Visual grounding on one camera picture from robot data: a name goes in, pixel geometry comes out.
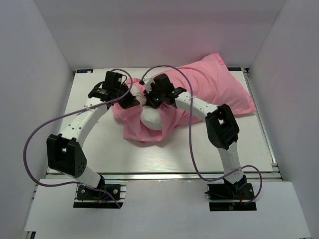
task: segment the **purple cable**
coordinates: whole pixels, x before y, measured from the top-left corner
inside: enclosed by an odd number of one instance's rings
[[[60,119],[63,119],[65,117],[68,117],[68,116],[72,116],[72,115],[75,115],[75,114],[79,114],[79,113],[82,113],[82,112],[86,112],[88,111],[88,109],[93,109],[93,108],[97,108],[99,106],[103,106],[103,105],[106,105],[106,104],[110,104],[110,103],[114,103],[114,102],[117,102],[119,100],[121,100],[122,98],[124,98],[131,90],[132,86],[133,86],[133,79],[131,77],[131,75],[125,71],[125,70],[122,70],[122,69],[113,69],[112,71],[122,71],[124,72],[125,74],[127,74],[131,80],[131,85],[129,87],[129,89],[121,96],[121,97],[118,97],[114,100],[111,100],[111,101],[107,101],[107,102],[103,102],[103,103],[100,103],[100,104],[97,104],[97,105],[94,105],[94,106],[91,106],[91,107],[88,107],[88,108],[84,108],[84,109],[81,109],[81,110],[78,110],[78,111],[74,111],[74,112],[71,112],[71,113],[68,113],[68,114],[65,114],[65,115],[62,115],[62,116],[58,116],[56,118],[53,118],[53,119],[50,119],[49,121],[41,124],[39,127],[37,127],[31,134],[30,136],[28,137],[28,139],[26,140],[25,142],[25,145],[24,145],[24,148],[23,148],[23,163],[24,163],[24,167],[25,167],[25,170],[26,172],[28,173],[29,177],[33,180],[33,182],[35,182],[36,184],[40,185],[40,186],[43,186],[43,187],[58,187],[58,186],[64,186],[64,185],[68,185],[68,184],[81,184],[80,182],[76,182],[76,181],[73,181],[73,182],[65,182],[65,183],[58,183],[58,184],[45,184],[45,183],[41,183],[40,181],[38,181],[31,173],[30,169],[29,169],[29,166],[28,166],[28,163],[27,163],[27,159],[26,159],[26,152],[27,152],[27,148],[28,148],[28,145],[32,139],[32,137],[35,135],[35,133],[37,133],[41,128],[43,128],[44,126],[46,126],[47,124],[49,123],[52,123],[56,120],[60,120]],[[110,196],[110,198],[116,203],[116,205],[121,208],[121,206],[119,205],[119,203],[114,199],[114,197],[107,191],[105,190],[101,190],[101,189],[96,189],[96,188],[92,188],[92,187],[89,187],[89,186],[86,186],[84,185],[84,187],[88,188],[88,189],[91,189],[93,191],[98,191],[98,192],[103,192],[107,195]]]
[[[231,174],[234,173],[234,172],[237,172],[237,171],[239,170],[239,168],[236,168],[236,169],[230,171],[229,173],[226,173],[225,175],[223,175],[223,176],[221,176],[221,177],[219,177],[219,178],[213,178],[213,179],[204,178],[204,177],[200,174],[200,172],[199,172],[199,170],[198,170],[198,168],[197,168],[196,162],[195,162],[194,153],[193,153],[193,146],[192,146],[192,141],[191,141],[191,118],[192,118],[192,113],[193,113],[193,97],[192,97],[192,96],[193,96],[193,88],[192,88],[192,86],[191,86],[191,83],[190,83],[189,79],[187,78],[187,76],[185,76],[185,74],[184,74],[180,69],[178,69],[178,68],[176,68],[176,67],[174,67],[174,66],[169,66],[169,65],[158,65],[158,66],[154,66],[154,67],[149,68],[149,69],[144,73],[144,75],[141,77],[141,80],[144,79],[144,77],[147,75],[148,72],[150,72],[152,69],[157,68],[157,67],[170,67],[170,68],[173,68],[173,69],[177,70],[178,72],[180,72],[180,73],[183,75],[183,77],[186,79],[186,81],[187,81],[188,84],[189,84],[190,96],[191,96],[191,98],[190,98],[190,109],[189,109],[189,123],[188,123],[189,151],[190,151],[191,161],[192,161],[192,163],[193,163],[193,166],[194,166],[194,169],[195,169],[197,175],[198,175],[202,180],[204,180],[204,181],[206,181],[206,182],[215,182],[215,181],[221,180],[221,179],[223,179],[223,178],[225,178],[225,177],[231,175]],[[259,169],[256,168],[256,167],[253,166],[253,165],[245,165],[245,166],[243,166],[243,167],[241,167],[241,168],[243,169],[243,168],[248,168],[248,167],[254,168],[254,169],[258,172],[259,177],[260,177],[260,186],[259,186],[259,190],[258,190],[257,194],[256,194],[250,201],[245,202],[245,203],[242,203],[242,204],[248,204],[248,203],[253,202],[253,201],[259,196],[259,194],[260,194],[260,192],[261,192],[261,189],[262,189],[262,186],[263,186],[263,178],[262,178],[262,175],[261,175],[261,172],[259,171]]]

